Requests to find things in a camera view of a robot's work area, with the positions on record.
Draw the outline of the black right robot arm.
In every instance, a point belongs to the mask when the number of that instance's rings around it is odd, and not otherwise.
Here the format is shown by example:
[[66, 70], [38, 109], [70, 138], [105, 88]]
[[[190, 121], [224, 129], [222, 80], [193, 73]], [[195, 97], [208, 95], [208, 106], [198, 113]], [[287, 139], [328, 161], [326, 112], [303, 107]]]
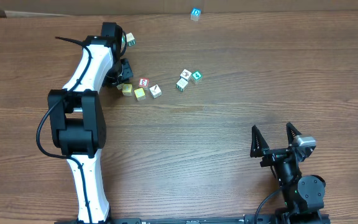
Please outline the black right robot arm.
[[288, 147], [271, 149], [257, 126], [252, 127], [250, 157], [260, 157], [261, 167], [269, 167], [278, 180], [279, 189], [267, 196], [255, 212], [257, 223], [263, 205], [281, 193], [285, 202], [273, 215], [273, 223], [328, 223], [322, 216], [324, 208], [325, 180], [318, 175], [303, 176], [300, 163], [310, 157], [316, 148], [313, 136], [301, 134], [290, 122], [286, 124]]

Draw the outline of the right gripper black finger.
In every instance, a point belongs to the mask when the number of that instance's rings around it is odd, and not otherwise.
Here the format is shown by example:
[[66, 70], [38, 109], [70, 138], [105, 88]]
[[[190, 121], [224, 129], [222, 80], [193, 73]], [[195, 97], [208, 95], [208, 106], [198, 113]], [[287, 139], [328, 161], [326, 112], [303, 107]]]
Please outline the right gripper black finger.
[[293, 144], [295, 137], [301, 135], [301, 133], [299, 132], [299, 130], [296, 129], [296, 127], [294, 127], [294, 125], [292, 125], [291, 122], [288, 122], [286, 124], [286, 130], [287, 130], [288, 145], [291, 146]]
[[269, 150], [269, 145], [263, 138], [258, 127], [256, 125], [253, 125], [250, 157], [262, 157], [264, 153]]

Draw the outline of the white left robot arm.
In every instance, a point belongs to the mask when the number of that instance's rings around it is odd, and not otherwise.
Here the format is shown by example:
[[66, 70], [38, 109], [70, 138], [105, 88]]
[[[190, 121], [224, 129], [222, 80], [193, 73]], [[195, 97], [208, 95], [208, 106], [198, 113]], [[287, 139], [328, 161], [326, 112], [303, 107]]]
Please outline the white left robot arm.
[[71, 79], [48, 94], [52, 141], [57, 156], [68, 162], [78, 197], [74, 223], [112, 223], [101, 172], [101, 151], [106, 143], [106, 122], [99, 98], [102, 87], [127, 83], [133, 72], [126, 51], [125, 32], [115, 22], [104, 22], [100, 35], [76, 40], [83, 55]]

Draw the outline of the yellow wooden block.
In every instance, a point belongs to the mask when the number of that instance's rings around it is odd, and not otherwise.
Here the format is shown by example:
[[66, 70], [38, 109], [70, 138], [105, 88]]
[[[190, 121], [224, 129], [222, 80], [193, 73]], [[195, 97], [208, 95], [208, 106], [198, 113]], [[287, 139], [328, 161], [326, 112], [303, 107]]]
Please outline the yellow wooden block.
[[117, 86], [117, 89], [118, 89], [118, 90], [121, 90], [121, 89], [123, 88], [123, 85], [124, 85], [123, 83], [122, 83], [122, 84], [119, 84], [119, 85]]

